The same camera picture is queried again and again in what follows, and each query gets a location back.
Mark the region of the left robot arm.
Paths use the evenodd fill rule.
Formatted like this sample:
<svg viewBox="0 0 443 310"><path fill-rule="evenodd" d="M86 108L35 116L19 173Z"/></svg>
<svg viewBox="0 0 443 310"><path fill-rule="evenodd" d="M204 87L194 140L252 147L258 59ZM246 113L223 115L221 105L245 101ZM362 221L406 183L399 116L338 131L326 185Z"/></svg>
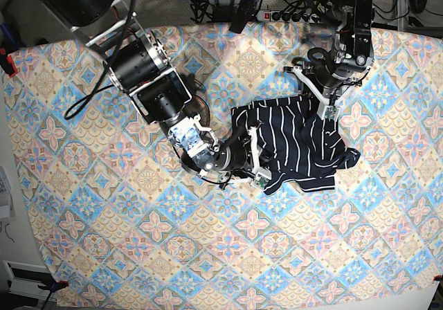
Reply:
<svg viewBox="0 0 443 310"><path fill-rule="evenodd" d="M334 27L329 51L315 47L307 61L284 67L318 101L322 120L338 120L345 92L363 84L374 62L371 25L373 0L304 0L322 22Z"/></svg>

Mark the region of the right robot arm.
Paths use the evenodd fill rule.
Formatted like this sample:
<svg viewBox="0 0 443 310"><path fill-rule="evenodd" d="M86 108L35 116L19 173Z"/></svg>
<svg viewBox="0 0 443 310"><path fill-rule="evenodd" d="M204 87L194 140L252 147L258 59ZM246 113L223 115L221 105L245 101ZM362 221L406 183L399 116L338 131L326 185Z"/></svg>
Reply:
<svg viewBox="0 0 443 310"><path fill-rule="evenodd" d="M271 180L269 157L258 145L257 123L242 123L226 140L210 128L207 113L189 108L201 98L187 88L162 43L136 18L136 0L40 0L85 47L99 54L102 76L128 97L147 124L156 123L182 167L201 179L219 173L218 186Z"/></svg>

